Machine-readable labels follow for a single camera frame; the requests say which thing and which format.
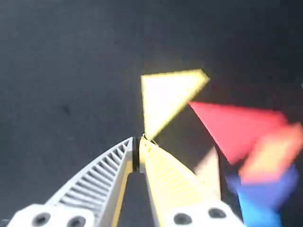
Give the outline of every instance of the gripper jaw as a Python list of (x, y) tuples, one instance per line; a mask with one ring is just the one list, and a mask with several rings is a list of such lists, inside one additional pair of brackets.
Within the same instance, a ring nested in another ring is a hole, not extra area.
[(170, 153), (141, 138), (140, 172), (146, 176), (155, 226), (243, 227), (230, 207)]
[(94, 159), (46, 205), (88, 209), (94, 213), (95, 226), (116, 226), (127, 177), (133, 171), (133, 140), (130, 137)]

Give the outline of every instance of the orange block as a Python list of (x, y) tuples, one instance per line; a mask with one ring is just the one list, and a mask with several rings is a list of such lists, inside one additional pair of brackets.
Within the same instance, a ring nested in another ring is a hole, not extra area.
[(279, 180), (303, 147), (303, 127), (288, 125), (262, 137), (239, 171), (242, 183)]

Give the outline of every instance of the light blue block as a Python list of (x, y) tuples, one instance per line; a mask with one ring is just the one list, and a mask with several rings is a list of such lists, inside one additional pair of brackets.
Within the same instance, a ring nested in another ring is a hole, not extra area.
[(247, 227), (282, 227), (279, 214), (265, 207), (258, 206), (238, 193), (243, 222)]

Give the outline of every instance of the screw hole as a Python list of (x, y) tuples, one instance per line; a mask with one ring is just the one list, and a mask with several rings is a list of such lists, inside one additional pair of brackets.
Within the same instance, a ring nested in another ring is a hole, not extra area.
[(211, 208), (208, 210), (208, 214), (211, 218), (225, 218), (226, 214), (223, 210), (218, 208)]
[(51, 218), (51, 215), (49, 213), (41, 213), (38, 214), (34, 220), (33, 220), (33, 226), (35, 227), (40, 227), (40, 226), (44, 226), (48, 220)]
[(76, 216), (68, 222), (67, 227), (83, 227), (84, 225), (85, 218), (81, 216)]
[(175, 215), (174, 222), (177, 225), (188, 225), (188, 224), (192, 223), (192, 219), (187, 214), (179, 213), (179, 214)]

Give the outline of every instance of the geometric shape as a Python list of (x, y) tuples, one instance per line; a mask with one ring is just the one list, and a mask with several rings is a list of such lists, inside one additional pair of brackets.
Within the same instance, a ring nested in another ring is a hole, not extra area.
[(257, 206), (245, 194), (238, 193), (243, 222), (247, 227), (282, 227), (279, 214)]
[(265, 134), (286, 125), (280, 112), (190, 102), (230, 164), (244, 158)]
[(226, 177), (229, 189), (236, 194), (245, 194), (249, 200), (262, 207), (278, 210), (295, 190), (299, 173), (295, 165), (291, 166), (277, 182), (241, 184), (238, 176)]
[(199, 162), (194, 172), (202, 186), (210, 188), (221, 199), (219, 158), (215, 147)]
[(280, 179), (303, 147), (303, 127), (288, 125), (261, 138), (239, 171), (242, 183)]
[(141, 76), (146, 138), (153, 139), (208, 80), (202, 70)]

